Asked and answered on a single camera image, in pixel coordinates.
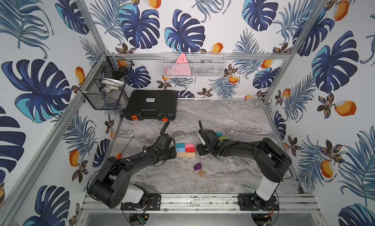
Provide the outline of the light blue block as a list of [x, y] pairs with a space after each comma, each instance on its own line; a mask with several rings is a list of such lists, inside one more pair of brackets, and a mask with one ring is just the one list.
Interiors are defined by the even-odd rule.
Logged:
[[186, 151], [185, 148], [176, 148], [177, 153], [181, 153], [181, 152], [185, 152], [185, 151]]

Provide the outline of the pink block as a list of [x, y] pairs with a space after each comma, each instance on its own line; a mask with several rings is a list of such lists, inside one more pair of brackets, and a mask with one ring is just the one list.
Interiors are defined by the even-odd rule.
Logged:
[[185, 144], [185, 148], [195, 148], [194, 143]]

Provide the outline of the red block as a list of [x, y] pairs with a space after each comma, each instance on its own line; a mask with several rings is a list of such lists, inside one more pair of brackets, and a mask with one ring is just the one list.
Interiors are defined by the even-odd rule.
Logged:
[[185, 148], [185, 152], [186, 153], [195, 153], [195, 148], [194, 147]]

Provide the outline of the purple triangle block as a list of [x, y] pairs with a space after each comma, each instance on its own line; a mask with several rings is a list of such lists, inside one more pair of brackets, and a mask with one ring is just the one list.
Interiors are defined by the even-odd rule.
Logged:
[[194, 169], [194, 171], [199, 171], [199, 170], [201, 170], [201, 169], [202, 169], [202, 165], [201, 165], [201, 163], [197, 163], [196, 165], [194, 165], [194, 166], [193, 166], [193, 169]]

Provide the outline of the natural wood triangle block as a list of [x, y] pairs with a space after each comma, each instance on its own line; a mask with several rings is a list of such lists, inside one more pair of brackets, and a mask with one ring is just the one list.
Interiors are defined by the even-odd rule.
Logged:
[[197, 174], [201, 177], [201, 178], [204, 178], [205, 176], [206, 176], [206, 172], [204, 171], [204, 170], [199, 170], [198, 172], [197, 172]]

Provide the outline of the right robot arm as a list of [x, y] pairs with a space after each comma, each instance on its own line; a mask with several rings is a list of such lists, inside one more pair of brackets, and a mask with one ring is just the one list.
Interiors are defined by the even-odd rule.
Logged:
[[274, 193], [285, 174], [290, 171], [292, 160], [275, 142], [269, 138], [263, 138], [257, 142], [220, 140], [213, 130], [203, 128], [198, 121], [198, 136], [201, 140], [196, 148], [199, 156], [211, 154], [216, 158], [242, 157], [255, 161], [263, 177], [256, 191], [249, 200], [239, 203], [243, 210], [266, 210], [269, 207], [279, 209], [274, 202], [277, 198]]

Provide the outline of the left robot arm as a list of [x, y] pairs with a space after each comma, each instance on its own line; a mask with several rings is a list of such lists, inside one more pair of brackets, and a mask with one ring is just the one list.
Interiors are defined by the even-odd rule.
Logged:
[[163, 165], [177, 157], [175, 139], [166, 133], [170, 121], [165, 122], [151, 146], [127, 158], [109, 157], [87, 183], [87, 194], [94, 200], [113, 209], [125, 198], [134, 174], [148, 166]]

